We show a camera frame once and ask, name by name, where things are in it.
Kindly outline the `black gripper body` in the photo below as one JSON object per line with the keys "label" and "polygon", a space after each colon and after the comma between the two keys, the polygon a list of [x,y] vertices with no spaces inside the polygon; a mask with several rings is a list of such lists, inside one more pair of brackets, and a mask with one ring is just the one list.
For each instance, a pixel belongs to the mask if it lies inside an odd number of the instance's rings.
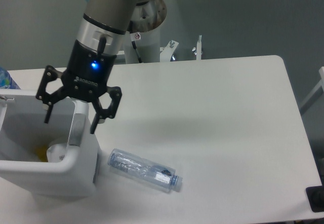
{"label": "black gripper body", "polygon": [[68,66],[61,77],[67,96],[95,102],[107,92],[107,81],[116,56],[104,54],[105,42],[106,39],[100,39],[98,47],[91,50],[75,41]]}

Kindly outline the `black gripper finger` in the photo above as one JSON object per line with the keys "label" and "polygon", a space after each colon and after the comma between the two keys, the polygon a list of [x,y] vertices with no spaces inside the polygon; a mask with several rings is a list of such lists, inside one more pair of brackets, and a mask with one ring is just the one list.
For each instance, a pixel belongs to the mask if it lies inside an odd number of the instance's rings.
{"label": "black gripper finger", "polygon": [[58,71],[51,65],[47,65],[35,96],[37,100],[42,102],[44,109],[47,111],[44,119],[44,123],[46,124],[50,121],[54,105],[66,98],[66,90],[64,86],[61,86],[56,90],[51,90],[49,88],[50,83],[61,79],[62,75],[63,72]]}
{"label": "black gripper finger", "polygon": [[119,103],[122,98],[122,90],[120,87],[107,87],[107,93],[111,98],[111,102],[108,108],[103,108],[99,98],[96,98],[93,102],[93,108],[95,115],[90,127],[90,133],[94,134],[95,130],[101,121],[105,121],[107,118],[114,119],[119,107]]}

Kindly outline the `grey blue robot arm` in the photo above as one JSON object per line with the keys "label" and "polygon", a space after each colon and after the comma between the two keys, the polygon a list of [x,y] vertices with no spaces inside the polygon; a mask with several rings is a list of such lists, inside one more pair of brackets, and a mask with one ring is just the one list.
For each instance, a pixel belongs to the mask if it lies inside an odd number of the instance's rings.
{"label": "grey blue robot arm", "polygon": [[66,97],[93,105],[91,133],[105,119],[115,117],[122,91],[109,87],[107,81],[136,5],[148,1],[87,1],[66,70],[48,65],[37,90],[36,98],[46,106],[46,123],[53,106]]}

